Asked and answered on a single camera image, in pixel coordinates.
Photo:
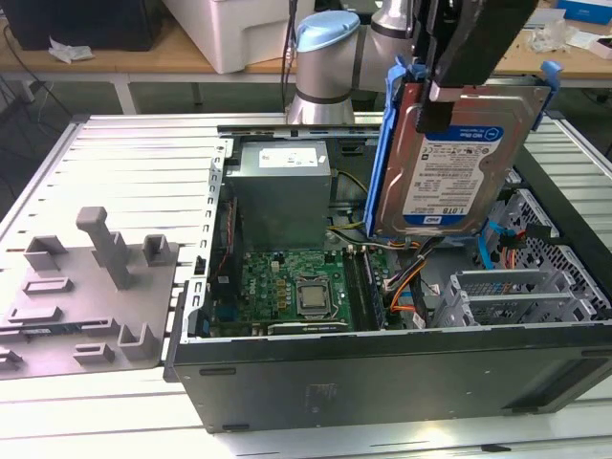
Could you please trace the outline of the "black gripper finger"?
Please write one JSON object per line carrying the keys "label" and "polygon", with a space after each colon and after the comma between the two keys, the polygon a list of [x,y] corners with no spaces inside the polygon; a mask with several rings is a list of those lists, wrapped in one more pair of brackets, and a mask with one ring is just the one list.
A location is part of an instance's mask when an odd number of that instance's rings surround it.
{"label": "black gripper finger", "polygon": [[449,127],[463,88],[487,80],[535,9],[535,1],[412,3],[413,57],[425,66],[417,132]]}

